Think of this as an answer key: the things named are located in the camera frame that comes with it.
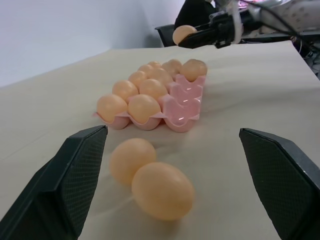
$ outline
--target table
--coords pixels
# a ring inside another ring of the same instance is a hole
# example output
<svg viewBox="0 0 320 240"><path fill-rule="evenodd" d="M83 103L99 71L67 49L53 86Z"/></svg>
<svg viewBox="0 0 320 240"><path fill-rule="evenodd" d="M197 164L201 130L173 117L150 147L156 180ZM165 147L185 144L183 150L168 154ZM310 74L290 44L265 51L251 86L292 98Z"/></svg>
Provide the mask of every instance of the table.
<svg viewBox="0 0 320 240"><path fill-rule="evenodd" d="M200 120L186 133L162 125L109 130L99 181L80 240L279 239L255 191L240 128L295 142L318 166L320 82L291 42L110 50L0 88L0 217L32 175L79 130L101 124L96 101L149 61L199 59L208 65ZM182 170L196 200L179 222L142 213L112 179L108 158L129 138L152 142L158 161Z"/></svg>

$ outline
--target black chair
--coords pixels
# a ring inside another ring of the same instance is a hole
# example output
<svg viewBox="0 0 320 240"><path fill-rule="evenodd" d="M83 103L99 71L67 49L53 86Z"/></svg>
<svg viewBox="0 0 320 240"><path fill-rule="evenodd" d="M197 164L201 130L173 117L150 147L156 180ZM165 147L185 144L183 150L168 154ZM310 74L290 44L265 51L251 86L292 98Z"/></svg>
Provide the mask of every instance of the black chair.
<svg viewBox="0 0 320 240"><path fill-rule="evenodd" d="M155 29L158 31L164 47L171 47L176 45L172 39L175 31L174 24L158 26Z"/></svg>

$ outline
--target egg tray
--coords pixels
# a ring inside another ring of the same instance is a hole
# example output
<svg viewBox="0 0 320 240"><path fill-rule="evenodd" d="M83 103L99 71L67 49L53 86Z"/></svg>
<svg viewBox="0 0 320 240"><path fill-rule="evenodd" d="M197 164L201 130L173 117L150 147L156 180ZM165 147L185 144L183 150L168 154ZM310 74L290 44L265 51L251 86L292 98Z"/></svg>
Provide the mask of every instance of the egg tray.
<svg viewBox="0 0 320 240"><path fill-rule="evenodd" d="M116 130L124 129L131 121L138 128L149 131L155 129L163 119L171 130L184 133L199 119L205 81L206 76L199 76L194 82L189 82L185 76L176 75L175 81L168 85L168 94L158 99L162 112L150 116L143 124L135 121L127 111L115 115L111 123L104 121L97 112L94 116Z"/></svg>

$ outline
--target person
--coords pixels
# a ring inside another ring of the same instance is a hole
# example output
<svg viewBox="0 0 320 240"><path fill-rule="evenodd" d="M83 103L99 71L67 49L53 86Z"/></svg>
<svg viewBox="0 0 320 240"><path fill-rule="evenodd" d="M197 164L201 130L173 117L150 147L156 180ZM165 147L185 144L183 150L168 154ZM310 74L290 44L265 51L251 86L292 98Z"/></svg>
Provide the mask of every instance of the person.
<svg viewBox="0 0 320 240"><path fill-rule="evenodd" d="M185 0L175 20L174 29L183 25L197 27L209 23L209 15L217 12L211 2L212 0Z"/></svg>

